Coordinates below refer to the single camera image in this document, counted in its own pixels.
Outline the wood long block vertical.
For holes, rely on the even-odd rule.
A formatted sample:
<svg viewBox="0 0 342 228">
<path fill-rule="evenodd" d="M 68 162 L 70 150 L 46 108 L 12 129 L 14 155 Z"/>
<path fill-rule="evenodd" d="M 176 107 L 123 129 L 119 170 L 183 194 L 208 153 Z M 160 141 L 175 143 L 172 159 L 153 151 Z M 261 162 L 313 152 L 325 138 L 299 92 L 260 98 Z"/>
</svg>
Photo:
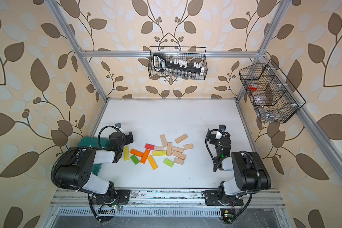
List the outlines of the wood long block vertical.
<svg viewBox="0 0 342 228">
<path fill-rule="evenodd" d="M 167 156 L 171 156 L 172 155 L 172 147 L 173 144 L 170 142 L 167 143 Z"/>
</svg>

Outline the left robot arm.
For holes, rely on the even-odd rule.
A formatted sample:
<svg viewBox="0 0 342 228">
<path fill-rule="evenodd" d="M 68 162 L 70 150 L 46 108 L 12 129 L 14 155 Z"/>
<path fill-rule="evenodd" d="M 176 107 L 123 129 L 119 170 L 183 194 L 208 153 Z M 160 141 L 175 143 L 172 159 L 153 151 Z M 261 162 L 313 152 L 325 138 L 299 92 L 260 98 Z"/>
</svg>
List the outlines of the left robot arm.
<svg viewBox="0 0 342 228">
<path fill-rule="evenodd" d="M 102 143 L 97 137 L 95 144 L 71 147 L 61 154 L 51 170 L 51 181 L 60 189 L 87 194 L 92 215 L 99 223 L 110 221 L 110 213 L 121 211 L 130 200 L 131 190 L 116 190 L 115 184 L 93 174 L 96 164 L 115 164 L 125 154 L 125 148 L 134 142 L 133 133 L 121 131 L 121 124 L 110 126 L 111 133 Z"/>
</svg>

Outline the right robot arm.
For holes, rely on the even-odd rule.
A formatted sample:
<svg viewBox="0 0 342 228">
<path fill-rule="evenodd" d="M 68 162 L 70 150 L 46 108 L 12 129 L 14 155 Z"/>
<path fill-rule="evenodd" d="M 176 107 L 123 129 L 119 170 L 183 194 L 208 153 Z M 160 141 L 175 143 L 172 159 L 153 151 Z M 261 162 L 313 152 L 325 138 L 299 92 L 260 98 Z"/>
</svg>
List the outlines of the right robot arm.
<svg viewBox="0 0 342 228">
<path fill-rule="evenodd" d="M 222 181 L 216 190 L 206 190 L 203 198 L 207 206 L 226 206 L 220 219 L 232 224 L 250 205 L 253 195 L 271 188 L 271 178 L 257 152 L 232 152 L 230 134 L 225 125 L 209 129 L 205 145 L 213 162 L 213 172 L 224 171 L 222 163 L 232 162 L 233 177 Z"/>
</svg>

